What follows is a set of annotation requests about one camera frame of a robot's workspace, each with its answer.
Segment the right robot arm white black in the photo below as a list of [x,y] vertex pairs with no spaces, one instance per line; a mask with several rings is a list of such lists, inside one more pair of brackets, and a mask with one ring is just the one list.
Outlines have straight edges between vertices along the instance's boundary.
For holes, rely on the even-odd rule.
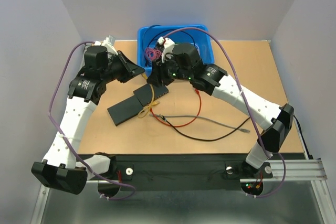
[[279,152],[292,128],[294,108],[267,101],[238,83],[216,64],[203,63],[196,47],[189,43],[175,44],[168,39],[156,43],[161,52],[152,62],[147,82],[168,86],[175,80],[188,81],[193,88],[221,99],[250,116],[262,128],[261,138],[242,163],[244,175],[253,177],[273,153]]

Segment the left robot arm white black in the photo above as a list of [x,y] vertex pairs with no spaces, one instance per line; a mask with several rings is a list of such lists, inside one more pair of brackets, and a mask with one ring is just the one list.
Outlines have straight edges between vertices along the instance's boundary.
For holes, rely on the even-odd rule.
[[107,84],[117,80],[126,83],[145,70],[129,60],[121,51],[107,46],[89,46],[83,54],[83,66],[70,82],[66,108],[55,138],[40,162],[34,162],[32,174],[45,187],[77,195],[90,179],[98,177],[117,187],[124,184],[113,180],[119,174],[112,154],[96,153],[82,159],[77,150],[90,117],[97,108]]

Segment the large black network switch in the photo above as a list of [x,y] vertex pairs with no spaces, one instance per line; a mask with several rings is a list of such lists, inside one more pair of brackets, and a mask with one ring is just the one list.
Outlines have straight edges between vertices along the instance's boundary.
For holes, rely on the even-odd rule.
[[141,102],[136,96],[131,96],[109,108],[107,111],[115,126],[135,117],[143,109]]

